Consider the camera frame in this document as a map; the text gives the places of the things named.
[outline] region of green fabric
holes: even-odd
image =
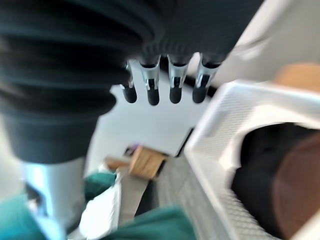
[[[115,174],[96,173],[85,179],[87,201],[115,184]],[[46,240],[25,207],[23,194],[0,203],[0,240]],[[196,240],[193,227],[178,207],[142,214],[101,240]]]
[[[85,178],[84,192],[87,202],[102,194],[105,190],[115,184],[116,174],[95,173]]]
[[[95,173],[85,178],[85,199],[92,200],[115,184],[116,175]],[[0,203],[0,240],[45,240],[26,207],[24,194]]]
[[[197,240],[184,212],[175,206],[157,208],[137,216],[101,240]]]

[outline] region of white mesh basket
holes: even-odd
[[[277,239],[257,224],[230,184],[240,166],[245,135],[282,122],[320,129],[320,96],[237,80],[219,88],[185,147],[185,155],[231,240]]]

